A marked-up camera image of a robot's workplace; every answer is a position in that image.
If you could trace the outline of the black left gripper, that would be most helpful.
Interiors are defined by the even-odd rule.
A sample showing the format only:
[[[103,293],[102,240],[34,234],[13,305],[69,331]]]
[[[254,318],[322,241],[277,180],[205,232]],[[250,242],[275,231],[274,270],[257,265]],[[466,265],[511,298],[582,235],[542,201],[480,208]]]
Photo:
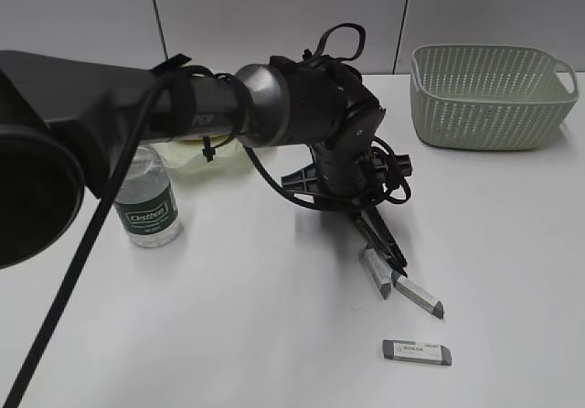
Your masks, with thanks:
[[[281,177],[282,188],[293,194],[355,198],[370,186],[370,145],[310,145],[313,163]]]

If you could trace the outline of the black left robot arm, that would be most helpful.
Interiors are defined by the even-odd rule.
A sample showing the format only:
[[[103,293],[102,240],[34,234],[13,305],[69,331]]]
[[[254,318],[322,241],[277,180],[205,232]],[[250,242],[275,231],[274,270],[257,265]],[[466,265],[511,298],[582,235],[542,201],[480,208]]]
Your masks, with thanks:
[[[182,55],[149,70],[1,54],[1,264],[46,250],[85,191],[111,201],[141,144],[225,135],[247,148],[308,145],[309,195],[329,210],[387,197],[373,142],[384,112],[359,72],[329,56],[274,56],[235,74]]]

